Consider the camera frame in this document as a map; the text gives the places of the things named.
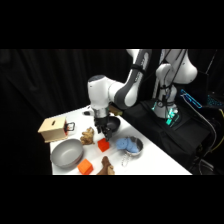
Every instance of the box lid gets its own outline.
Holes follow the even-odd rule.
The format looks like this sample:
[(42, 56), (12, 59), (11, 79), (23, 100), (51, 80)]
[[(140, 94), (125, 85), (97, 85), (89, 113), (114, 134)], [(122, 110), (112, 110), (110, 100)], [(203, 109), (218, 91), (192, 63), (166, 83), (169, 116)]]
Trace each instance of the box lid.
[(66, 122), (66, 117), (45, 119), (38, 133), (64, 128), (65, 122)]

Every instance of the pot handle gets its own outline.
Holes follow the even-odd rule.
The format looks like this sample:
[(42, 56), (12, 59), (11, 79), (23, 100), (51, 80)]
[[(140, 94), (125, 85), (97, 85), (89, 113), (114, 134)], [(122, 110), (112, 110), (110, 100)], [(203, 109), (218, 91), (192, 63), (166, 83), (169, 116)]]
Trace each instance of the pot handle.
[[(73, 128), (72, 128), (72, 130), (70, 130), (70, 129), (68, 130), (68, 126), (69, 126), (70, 124), (73, 124)], [(67, 131), (74, 131), (74, 130), (75, 130), (75, 123), (72, 122), (72, 123), (65, 124), (64, 130), (65, 130), (65, 132), (67, 132)]]
[(125, 154), (125, 156), (124, 156), (124, 158), (123, 158), (123, 160), (122, 160), (122, 166), (123, 167), (127, 167), (127, 165), (128, 165), (128, 163), (129, 163), (129, 161), (130, 161), (130, 159), (131, 159), (131, 156), (129, 156), (128, 154)]

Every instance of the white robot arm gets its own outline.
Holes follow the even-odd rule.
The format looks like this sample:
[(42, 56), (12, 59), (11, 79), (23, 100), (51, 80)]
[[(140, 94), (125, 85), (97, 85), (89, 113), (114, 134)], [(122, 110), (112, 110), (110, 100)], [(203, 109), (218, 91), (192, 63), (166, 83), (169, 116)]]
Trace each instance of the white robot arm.
[(197, 77), (197, 69), (191, 64), (188, 49), (166, 49), (167, 64), (162, 64), (156, 76), (160, 81), (158, 102), (154, 107), (155, 114), (160, 118), (170, 118), (170, 111), (178, 113), (175, 105), (177, 90), (173, 83), (189, 84)]
[(94, 76), (88, 81), (95, 126), (98, 133), (103, 132), (107, 141), (112, 137), (112, 131), (107, 127), (109, 104), (113, 102), (120, 109), (125, 110), (136, 103), (138, 91), (152, 55), (151, 49), (127, 49), (127, 52), (133, 57), (133, 65), (126, 83), (111, 80), (104, 75)]

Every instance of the black bowl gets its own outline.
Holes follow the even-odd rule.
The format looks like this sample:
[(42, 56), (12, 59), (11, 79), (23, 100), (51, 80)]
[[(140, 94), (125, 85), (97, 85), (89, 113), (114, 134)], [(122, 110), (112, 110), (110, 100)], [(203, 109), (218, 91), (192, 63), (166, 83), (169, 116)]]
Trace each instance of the black bowl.
[(118, 119), (117, 117), (109, 117), (107, 126), (112, 130), (113, 133), (118, 130), (120, 125), (121, 125), (120, 119)]

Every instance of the white table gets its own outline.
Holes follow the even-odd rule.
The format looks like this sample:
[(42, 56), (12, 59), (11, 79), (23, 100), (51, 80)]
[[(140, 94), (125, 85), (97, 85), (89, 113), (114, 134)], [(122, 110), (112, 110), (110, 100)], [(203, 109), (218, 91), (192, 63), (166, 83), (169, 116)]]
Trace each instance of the white table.
[[(107, 156), (114, 166), (115, 175), (191, 175), (121, 117), (118, 117), (121, 120), (121, 126), (110, 140), (110, 149), (102, 153), (98, 148), (97, 142), (104, 138), (104, 135), (97, 133), (92, 116), (85, 116), (82, 114), (84, 111), (88, 110), (91, 109), (85, 107), (56, 117), (66, 116), (68, 123), (75, 122), (75, 130), (69, 132), (69, 139), (80, 140), (82, 132), (86, 131), (89, 127), (95, 130), (95, 145), (84, 146), (84, 155), (82, 158), (82, 160), (87, 159), (93, 164), (94, 171), (90, 175), (96, 175), (103, 168), (101, 161), (104, 156)], [(139, 138), (144, 144), (144, 149), (138, 157), (132, 157), (128, 166), (124, 168), (121, 163), (125, 151), (117, 150), (115, 143), (117, 139), (126, 136), (135, 136)], [(61, 142), (62, 141), (50, 143), (51, 153)], [(77, 166), (63, 170), (52, 164), (52, 168), (53, 175), (81, 175)]]

